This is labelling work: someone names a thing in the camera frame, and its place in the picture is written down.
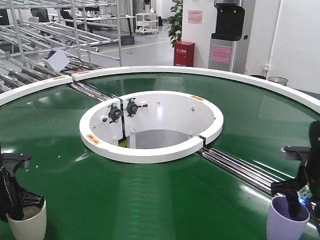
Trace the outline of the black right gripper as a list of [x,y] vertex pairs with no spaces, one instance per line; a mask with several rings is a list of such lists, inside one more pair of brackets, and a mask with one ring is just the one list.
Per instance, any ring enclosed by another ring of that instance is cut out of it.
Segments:
[[311,150],[306,160],[299,161],[295,178],[271,183],[273,195],[285,194],[288,203],[288,213],[291,218],[298,218],[301,203],[297,191],[309,184],[312,197],[309,198],[316,205],[320,204],[320,122],[313,121],[309,126],[309,142]]

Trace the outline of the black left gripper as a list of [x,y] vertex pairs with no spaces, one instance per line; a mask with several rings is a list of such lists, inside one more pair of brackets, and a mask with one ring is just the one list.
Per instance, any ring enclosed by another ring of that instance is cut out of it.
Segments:
[[18,169],[26,169],[31,154],[0,153],[0,220],[12,219],[21,221],[25,214],[23,208],[35,206],[41,209],[45,198],[23,188],[17,181],[15,173]]

